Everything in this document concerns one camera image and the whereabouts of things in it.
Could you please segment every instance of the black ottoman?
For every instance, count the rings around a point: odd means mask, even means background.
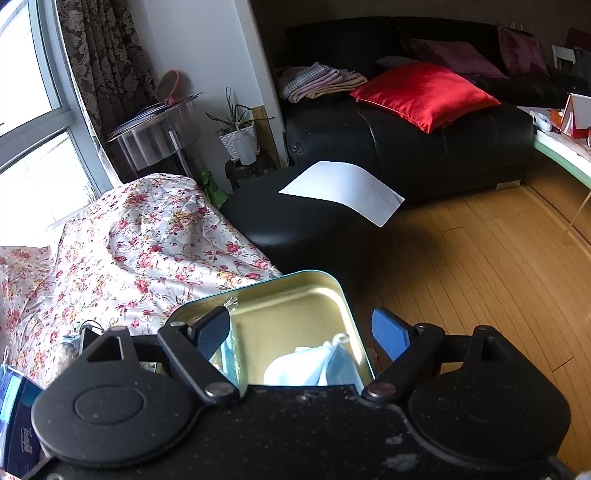
[[[293,166],[253,179],[220,211],[282,273],[323,270],[351,292],[369,273],[377,227],[339,203],[277,193],[304,170]]]

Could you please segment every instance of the potted plant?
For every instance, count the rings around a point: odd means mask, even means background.
[[[217,118],[205,112],[211,120],[223,124],[223,128],[218,130],[216,135],[220,138],[224,147],[226,147],[226,150],[232,157],[232,161],[239,160],[238,151],[234,145],[239,130],[245,131],[248,134],[248,138],[251,139],[252,150],[255,155],[258,155],[261,149],[258,146],[258,140],[256,138],[255,122],[258,120],[270,120],[270,118],[252,118],[252,108],[232,102],[232,89],[228,87],[226,88],[226,101],[230,115],[225,119]]]

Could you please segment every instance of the gray pillow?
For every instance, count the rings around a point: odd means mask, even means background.
[[[577,61],[573,65],[573,75],[582,77],[591,83],[591,53],[580,47],[574,49],[574,57]]]
[[[409,59],[408,57],[384,57],[383,59],[376,60],[376,63],[385,69],[393,69],[394,67],[400,67],[407,63],[412,63],[416,60]]]

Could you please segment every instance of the patterned curtain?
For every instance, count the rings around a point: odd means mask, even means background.
[[[57,0],[66,52],[94,130],[123,182],[135,173],[105,137],[153,104],[154,78],[127,0]]]

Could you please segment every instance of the window frame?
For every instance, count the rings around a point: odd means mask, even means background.
[[[80,106],[55,0],[28,0],[33,45],[52,110],[0,136],[0,173],[67,132],[97,196],[113,188]]]

